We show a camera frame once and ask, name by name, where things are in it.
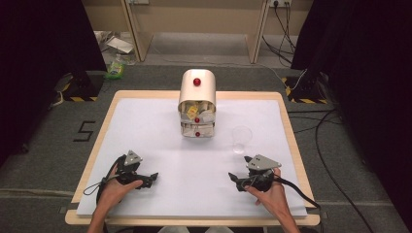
human hand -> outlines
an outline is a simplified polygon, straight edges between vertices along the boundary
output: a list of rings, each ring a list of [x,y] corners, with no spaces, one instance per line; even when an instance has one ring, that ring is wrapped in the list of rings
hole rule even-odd
[[[111,171],[110,176],[115,174],[116,167]],[[116,179],[109,180],[100,195],[96,210],[91,218],[87,233],[101,233],[103,231],[104,219],[106,215],[123,199],[127,192],[143,184],[143,181],[135,181],[123,185]]]
[[[116,167],[111,171],[110,176],[115,174]],[[135,181],[128,184],[121,184],[116,179],[109,180],[99,198],[97,208],[104,208],[106,211],[110,211],[115,207],[121,199],[131,190],[139,187],[143,184],[143,181]]]
[[[275,176],[281,177],[279,168],[274,168],[273,172]],[[245,189],[257,198],[255,203],[257,206],[262,204],[270,214],[280,221],[285,232],[299,232],[289,209],[285,189],[281,183],[273,182],[266,192],[261,192],[253,186],[245,186]]]

clear plastic cup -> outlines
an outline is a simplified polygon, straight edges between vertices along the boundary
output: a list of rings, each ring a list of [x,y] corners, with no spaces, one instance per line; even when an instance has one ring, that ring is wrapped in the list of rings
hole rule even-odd
[[[245,152],[246,145],[252,140],[252,130],[245,125],[239,125],[233,128],[233,152],[242,154]]]

gray carpet floor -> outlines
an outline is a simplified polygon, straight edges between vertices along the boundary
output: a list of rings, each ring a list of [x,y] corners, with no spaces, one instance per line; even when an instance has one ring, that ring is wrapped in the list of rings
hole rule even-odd
[[[85,226],[65,223],[64,207],[76,190],[116,91],[179,90],[182,75],[192,68],[202,67],[127,66],[121,80],[104,82],[96,102],[63,102],[49,110],[29,142],[29,152],[10,156],[0,169],[0,232],[85,232]],[[318,154],[314,126],[325,112],[296,113],[334,109],[338,103],[328,92],[327,104],[296,104],[288,101],[282,82],[267,68],[206,68],[215,74],[217,90],[277,91],[283,95],[315,199],[323,207],[325,232],[367,232]],[[288,69],[276,71],[280,77],[298,74]],[[86,138],[78,133],[85,120],[94,121],[84,128],[93,131],[91,137],[87,142],[74,142]],[[320,126],[318,144],[328,170],[374,232],[408,232],[375,174],[362,163],[337,111]],[[321,232],[321,226],[311,228]],[[269,232],[280,229],[271,227]]]

wooden table edge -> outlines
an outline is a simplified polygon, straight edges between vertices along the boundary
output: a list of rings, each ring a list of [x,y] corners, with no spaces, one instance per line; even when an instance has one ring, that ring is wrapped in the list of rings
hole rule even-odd
[[[86,188],[86,183],[88,177],[90,176],[91,169],[97,157],[97,153],[103,142],[105,133],[112,119],[113,112],[115,111],[116,105],[121,100],[121,98],[176,98],[176,111],[178,110],[179,101],[179,90],[119,90],[116,92],[113,101],[109,107],[108,113],[103,121],[100,132],[97,136],[96,142],[94,143],[93,149],[90,153],[90,157],[87,161],[86,167],[79,181],[79,185],[76,188],[75,194],[71,203],[80,203],[83,195],[83,190]],[[310,184],[306,175],[306,171],[303,166],[303,161],[300,156],[299,149],[297,147],[297,142],[293,135],[292,125],[289,120],[288,112],[283,101],[282,95],[279,92],[266,92],[266,91],[217,91],[216,92],[217,102],[219,99],[248,99],[248,100],[278,100],[281,118],[284,124],[285,133],[289,143],[289,147],[292,154],[293,164],[295,166],[297,179],[299,186],[303,193],[305,193],[311,199],[313,198],[313,193],[310,188]],[[308,202],[305,203],[306,207],[313,207]],[[77,210],[68,210],[66,213],[66,223],[68,224],[89,224],[91,216],[78,216],[76,214]],[[319,215],[309,215],[306,217],[298,217],[295,219],[298,225],[317,225],[320,222]],[[190,219],[158,219],[158,218],[108,218],[108,224],[118,224],[118,225],[187,225],[187,226],[270,226],[279,225],[279,221],[276,219],[244,219],[244,218],[229,218],[229,219],[212,219],[212,218],[190,218]]]

electrical outlet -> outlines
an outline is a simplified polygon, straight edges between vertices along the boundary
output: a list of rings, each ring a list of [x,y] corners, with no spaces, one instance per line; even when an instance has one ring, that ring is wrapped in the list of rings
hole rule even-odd
[[[275,7],[275,1],[278,1],[278,8],[286,8],[289,4],[291,6],[292,0],[269,0],[269,6]]]

